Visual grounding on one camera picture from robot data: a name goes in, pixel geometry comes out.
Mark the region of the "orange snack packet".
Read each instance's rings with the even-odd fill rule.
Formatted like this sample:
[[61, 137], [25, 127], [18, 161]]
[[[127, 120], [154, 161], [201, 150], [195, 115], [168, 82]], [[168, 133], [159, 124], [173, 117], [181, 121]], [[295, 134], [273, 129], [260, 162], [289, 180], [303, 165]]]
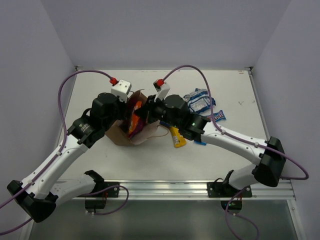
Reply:
[[138, 134], [145, 125], [144, 120], [135, 113], [136, 110], [142, 107], [142, 104], [143, 104], [142, 101], [137, 101], [132, 110], [132, 115], [130, 118], [129, 128], [127, 132], [127, 135], [130, 139], [134, 137], [136, 134]]

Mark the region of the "brown paper bag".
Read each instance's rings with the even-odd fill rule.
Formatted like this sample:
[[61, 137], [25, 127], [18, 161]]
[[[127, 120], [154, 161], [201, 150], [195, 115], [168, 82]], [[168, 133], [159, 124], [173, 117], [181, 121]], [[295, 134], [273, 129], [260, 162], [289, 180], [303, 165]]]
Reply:
[[123, 147], [137, 146], [147, 140], [150, 140], [151, 138], [158, 138], [158, 137], [164, 136], [164, 134], [156, 135], [156, 131], [160, 126], [159, 121], [148, 124], [146, 123], [145, 120], [143, 120], [144, 121], [143, 129], [132, 138], [128, 137], [128, 129], [129, 129], [133, 108], [138, 101], [142, 101], [142, 106], [147, 102], [147, 97], [142, 93], [141, 90], [137, 90], [133, 92], [132, 95], [128, 98], [128, 101], [126, 103], [127, 118], [125, 120], [117, 120], [110, 127], [110, 129], [105, 132], [105, 135], [117, 146], [123, 146]]

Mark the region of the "yellow snack packet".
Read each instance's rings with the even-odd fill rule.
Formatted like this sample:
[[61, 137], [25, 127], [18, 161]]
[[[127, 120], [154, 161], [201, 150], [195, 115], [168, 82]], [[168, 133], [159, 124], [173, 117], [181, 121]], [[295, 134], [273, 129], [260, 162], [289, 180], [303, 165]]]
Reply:
[[171, 126], [169, 128], [169, 131], [171, 133], [173, 145], [175, 148], [181, 148], [187, 144], [187, 141], [185, 140], [185, 138], [179, 133], [178, 128]]

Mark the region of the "blue white snack bag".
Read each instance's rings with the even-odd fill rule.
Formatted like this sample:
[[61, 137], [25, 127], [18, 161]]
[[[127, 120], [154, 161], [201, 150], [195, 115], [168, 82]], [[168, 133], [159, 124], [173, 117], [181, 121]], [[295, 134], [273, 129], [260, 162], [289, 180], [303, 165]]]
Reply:
[[216, 105], [213, 97], [210, 97], [207, 89], [195, 88], [194, 91], [183, 96], [188, 109], [192, 113], [200, 114]]

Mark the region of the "light blue snack bar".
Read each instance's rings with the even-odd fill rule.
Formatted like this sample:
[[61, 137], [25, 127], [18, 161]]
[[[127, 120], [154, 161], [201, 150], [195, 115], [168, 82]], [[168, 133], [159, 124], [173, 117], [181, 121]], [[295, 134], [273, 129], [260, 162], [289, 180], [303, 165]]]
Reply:
[[196, 144], [198, 144], [198, 145], [202, 145], [202, 146], [206, 146], [207, 145], [207, 143], [205, 143], [205, 142], [202, 142], [202, 141], [194, 141], [194, 143], [196, 143]]

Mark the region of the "blue candy packet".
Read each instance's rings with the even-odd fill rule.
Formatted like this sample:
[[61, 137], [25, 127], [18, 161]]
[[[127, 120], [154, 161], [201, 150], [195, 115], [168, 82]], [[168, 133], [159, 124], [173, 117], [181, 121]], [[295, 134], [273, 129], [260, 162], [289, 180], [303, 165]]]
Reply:
[[213, 114], [207, 115], [206, 117], [210, 120], [214, 120], [215, 122], [227, 119], [223, 110], [220, 110], [218, 112], [214, 112]]

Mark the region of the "dark blue snack packet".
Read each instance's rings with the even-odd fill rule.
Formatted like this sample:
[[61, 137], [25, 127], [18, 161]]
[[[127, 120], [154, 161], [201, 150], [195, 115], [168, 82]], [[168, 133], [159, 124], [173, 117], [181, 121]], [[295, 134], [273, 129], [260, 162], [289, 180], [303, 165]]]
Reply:
[[160, 124], [161, 126], [163, 126], [163, 127], [166, 127], [166, 128], [171, 128], [171, 127], [172, 127], [171, 124], [166, 123], [166, 122], [164, 122], [164, 121], [160, 121], [159, 124]]

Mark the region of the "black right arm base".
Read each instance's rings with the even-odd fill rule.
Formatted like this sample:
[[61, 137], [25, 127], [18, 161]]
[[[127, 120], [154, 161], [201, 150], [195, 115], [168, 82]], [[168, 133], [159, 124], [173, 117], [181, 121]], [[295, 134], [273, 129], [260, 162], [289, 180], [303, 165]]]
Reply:
[[217, 178], [214, 181], [209, 181], [206, 183], [207, 195], [209, 198], [226, 198], [226, 200], [221, 200], [220, 205], [223, 210], [228, 207], [228, 211], [232, 213], [239, 213], [243, 207], [243, 198], [251, 198], [253, 196], [252, 189], [248, 186], [243, 193], [239, 194], [231, 203], [229, 200], [234, 197], [240, 190], [233, 188], [227, 184], [223, 184], [222, 178]]

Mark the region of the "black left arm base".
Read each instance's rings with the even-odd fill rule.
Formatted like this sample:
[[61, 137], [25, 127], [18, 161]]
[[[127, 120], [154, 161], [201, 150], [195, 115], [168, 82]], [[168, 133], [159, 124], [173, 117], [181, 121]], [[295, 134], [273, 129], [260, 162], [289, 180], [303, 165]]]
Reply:
[[119, 186], [120, 183], [117, 181], [103, 181], [98, 182], [91, 193], [96, 193], [102, 190], [107, 190], [100, 192], [95, 195], [91, 195], [84, 201], [84, 207], [89, 212], [96, 212], [97, 210], [103, 210], [107, 205], [107, 200], [112, 198], [117, 198], [119, 196]]

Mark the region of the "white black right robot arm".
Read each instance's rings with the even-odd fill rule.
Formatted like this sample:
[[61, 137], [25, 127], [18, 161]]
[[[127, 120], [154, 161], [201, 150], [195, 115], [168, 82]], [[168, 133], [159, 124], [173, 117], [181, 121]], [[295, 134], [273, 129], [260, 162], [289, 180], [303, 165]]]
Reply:
[[223, 180], [222, 189], [227, 196], [235, 196], [241, 189], [256, 183], [278, 186], [286, 162], [279, 139], [252, 138], [215, 125], [208, 117], [190, 112], [187, 103], [177, 94], [164, 100], [149, 96], [134, 113], [149, 124], [162, 121], [178, 128], [187, 140], [218, 146], [247, 159], [249, 165], [229, 171]]

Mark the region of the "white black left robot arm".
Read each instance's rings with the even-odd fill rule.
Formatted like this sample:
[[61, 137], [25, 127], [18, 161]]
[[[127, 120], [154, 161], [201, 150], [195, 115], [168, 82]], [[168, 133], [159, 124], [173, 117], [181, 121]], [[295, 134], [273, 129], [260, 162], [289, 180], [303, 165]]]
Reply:
[[104, 137], [105, 132], [125, 117], [126, 102], [111, 93], [101, 93], [65, 132], [62, 142], [47, 159], [23, 180], [12, 180], [7, 190], [36, 223], [47, 219], [57, 206], [75, 197], [107, 195], [107, 186], [95, 171], [58, 183], [71, 164]]

